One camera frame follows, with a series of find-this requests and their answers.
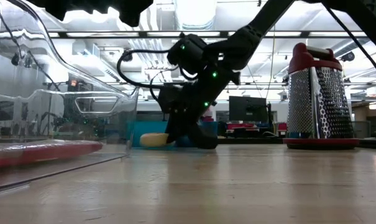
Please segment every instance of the wooden table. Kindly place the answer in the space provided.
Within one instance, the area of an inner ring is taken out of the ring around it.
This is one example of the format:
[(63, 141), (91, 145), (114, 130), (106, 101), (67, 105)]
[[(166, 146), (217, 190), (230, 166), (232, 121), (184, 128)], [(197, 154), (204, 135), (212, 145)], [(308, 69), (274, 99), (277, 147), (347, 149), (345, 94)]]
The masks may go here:
[(135, 150), (1, 193), (0, 223), (376, 223), (376, 151)]

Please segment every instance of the plastic container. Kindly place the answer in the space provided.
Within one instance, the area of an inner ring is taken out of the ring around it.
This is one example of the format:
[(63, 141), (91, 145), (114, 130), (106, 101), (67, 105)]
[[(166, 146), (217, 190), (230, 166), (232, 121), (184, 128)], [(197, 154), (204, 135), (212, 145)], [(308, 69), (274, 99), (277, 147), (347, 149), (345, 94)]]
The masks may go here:
[(0, 15), (0, 188), (128, 155), (137, 89), (65, 63), (25, 2)]

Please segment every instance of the computer monitor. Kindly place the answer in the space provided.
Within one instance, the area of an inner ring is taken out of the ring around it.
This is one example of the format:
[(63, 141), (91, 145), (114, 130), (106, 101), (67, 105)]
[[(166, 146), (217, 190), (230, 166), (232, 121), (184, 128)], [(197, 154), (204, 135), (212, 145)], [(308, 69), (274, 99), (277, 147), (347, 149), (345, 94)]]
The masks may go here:
[(230, 96), (229, 120), (267, 123), (267, 99), (246, 96)]
[(14, 119), (14, 102), (0, 101), (0, 121)]

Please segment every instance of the fluorescent light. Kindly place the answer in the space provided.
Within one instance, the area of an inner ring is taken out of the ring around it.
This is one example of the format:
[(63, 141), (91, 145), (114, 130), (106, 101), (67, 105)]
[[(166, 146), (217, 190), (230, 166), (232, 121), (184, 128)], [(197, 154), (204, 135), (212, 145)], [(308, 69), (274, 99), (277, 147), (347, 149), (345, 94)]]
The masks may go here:
[(175, 15), (181, 26), (204, 26), (214, 20), (215, 13), (216, 0), (175, 0)]
[[(352, 32), (355, 37), (366, 37), (365, 32)], [(313, 36), (329, 36), (329, 37), (349, 37), (347, 32), (311, 32), (310, 37)]]
[(57, 32), (49, 32), (48, 33), (50, 37), (59, 37), (59, 34)]
[[(224, 39), (208, 39), (208, 38), (205, 38), (203, 39), (207, 44), (212, 44), (212, 43), (215, 43), (215, 42), (219, 42), (221, 40), (224, 40)], [(171, 43), (173, 44), (176, 44), (179, 40), (171, 40)]]
[(67, 32), (69, 37), (138, 37), (138, 32)]
[(370, 110), (376, 110), (376, 103), (375, 104), (370, 104), (369, 105)]
[(108, 19), (108, 15), (101, 14), (97, 10), (93, 10), (93, 14), (91, 15), (91, 20), (95, 23), (103, 23)]
[(70, 23), (71, 21), (75, 19), (82, 19), (90, 17), (91, 15), (84, 11), (84, 10), (74, 10), (74, 11), (68, 11), (65, 13), (65, 17), (63, 18), (62, 23)]
[(266, 37), (273, 37), (273, 35), (275, 37), (289, 37), (289, 36), (294, 36), (294, 37), (298, 37), (299, 35), (301, 35), (301, 32), (268, 32), (265, 36)]
[[(31, 34), (30, 32), (28, 32), (27, 30), (25, 29), (22, 29), (22, 30), (19, 30), (19, 31), (12, 31), (12, 35), (14, 37), (21, 37), (21, 36), (26, 36), (30, 39), (44, 39), (44, 35), (42, 33), (38, 33), (38, 34)], [(11, 38), (11, 36), (9, 35), (9, 32), (0, 32), (0, 38)]]
[[(194, 34), (199, 37), (219, 37), (219, 32), (183, 32), (185, 35)], [(179, 37), (181, 32), (148, 32), (148, 37)]]
[(116, 17), (116, 18), (118, 18), (118, 17), (120, 16), (120, 12), (117, 11), (117, 10), (115, 10), (115, 9), (112, 8), (112, 7), (109, 7), (109, 8), (108, 8), (108, 15), (109, 15), (109, 16), (112, 16), (112, 17)]

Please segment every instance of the red object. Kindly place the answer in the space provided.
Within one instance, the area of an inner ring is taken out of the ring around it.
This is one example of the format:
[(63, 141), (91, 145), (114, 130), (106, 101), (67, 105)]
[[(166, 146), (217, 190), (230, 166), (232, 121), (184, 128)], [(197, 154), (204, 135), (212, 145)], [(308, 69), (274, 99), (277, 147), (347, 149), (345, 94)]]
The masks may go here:
[(227, 129), (235, 129), (235, 128), (253, 128), (254, 124), (227, 124)]
[(351, 147), (354, 148), (359, 145), (359, 139), (291, 139), (284, 138), (283, 143), (292, 146), (305, 147), (308, 149), (311, 147), (324, 147), (324, 149), (330, 149), (329, 147)]
[(277, 131), (287, 131), (287, 124), (286, 123), (278, 124)]
[(308, 52), (308, 48), (304, 43), (296, 44), (293, 50), (293, 58), (288, 67), (288, 73), (297, 72), (311, 67), (327, 67), (335, 68), (342, 71), (342, 66), (337, 59), (334, 58), (334, 52), (330, 52), (329, 57), (322, 58), (322, 60), (315, 60), (314, 57)]
[(202, 121), (205, 121), (205, 122), (210, 122), (210, 121), (214, 121), (214, 119), (211, 117), (211, 116), (206, 116), (202, 119)]
[(82, 156), (102, 146), (95, 141), (65, 140), (0, 144), (0, 167)]

